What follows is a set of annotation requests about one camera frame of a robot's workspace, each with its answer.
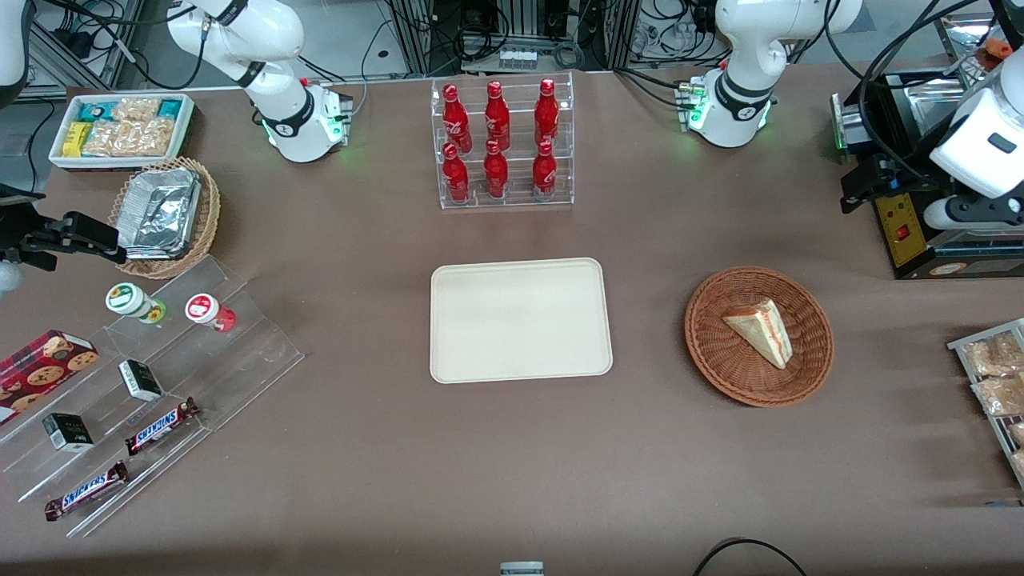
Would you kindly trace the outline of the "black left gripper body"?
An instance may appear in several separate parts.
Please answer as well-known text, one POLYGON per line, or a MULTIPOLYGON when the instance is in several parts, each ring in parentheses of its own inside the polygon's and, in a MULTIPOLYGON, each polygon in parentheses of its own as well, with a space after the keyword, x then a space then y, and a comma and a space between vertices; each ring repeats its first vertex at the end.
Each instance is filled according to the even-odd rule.
POLYGON ((943 168, 935 164, 911 164, 921 175, 919 178, 909 171, 906 172, 908 183, 902 186, 906 196, 902 200, 902 208, 924 215, 950 214, 950 198, 954 192, 954 183, 943 168))

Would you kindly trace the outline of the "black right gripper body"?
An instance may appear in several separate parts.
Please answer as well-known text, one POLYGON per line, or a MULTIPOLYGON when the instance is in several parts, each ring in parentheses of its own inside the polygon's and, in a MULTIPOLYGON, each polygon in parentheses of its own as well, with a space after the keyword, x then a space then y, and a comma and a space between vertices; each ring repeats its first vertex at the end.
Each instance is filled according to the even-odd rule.
POLYGON ((39 240, 52 240, 48 223, 52 218, 44 218, 35 203, 46 194, 20 190, 13 186, 1 186, 1 252, 2 260, 54 272, 56 256, 40 247, 39 240))

